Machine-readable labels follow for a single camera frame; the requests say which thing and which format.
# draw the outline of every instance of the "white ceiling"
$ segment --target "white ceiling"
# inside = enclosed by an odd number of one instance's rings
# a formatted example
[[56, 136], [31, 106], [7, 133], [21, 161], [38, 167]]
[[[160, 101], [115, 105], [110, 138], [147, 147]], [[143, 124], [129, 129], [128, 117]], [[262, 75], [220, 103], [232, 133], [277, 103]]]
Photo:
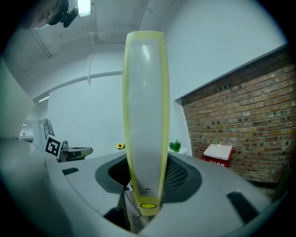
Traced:
[[[174, 0], [91, 0], [92, 13], [77, 17], [68, 28], [62, 23], [42, 29], [19, 29], [8, 43], [4, 58], [19, 81], [39, 60], [94, 44], [124, 44], [136, 30], [158, 30]], [[77, 0], [69, 0], [69, 8]]]

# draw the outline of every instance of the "green plant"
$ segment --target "green plant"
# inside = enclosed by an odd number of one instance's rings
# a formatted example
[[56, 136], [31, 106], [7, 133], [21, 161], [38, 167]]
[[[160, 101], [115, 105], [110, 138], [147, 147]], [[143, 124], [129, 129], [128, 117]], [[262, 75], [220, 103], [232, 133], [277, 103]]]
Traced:
[[179, 152], [179, 150], [181, 148], [181, 142], [176, 140], [174, 143], [169, 143], [169, 147], [171, 150], [173, 150], [175, 152]]

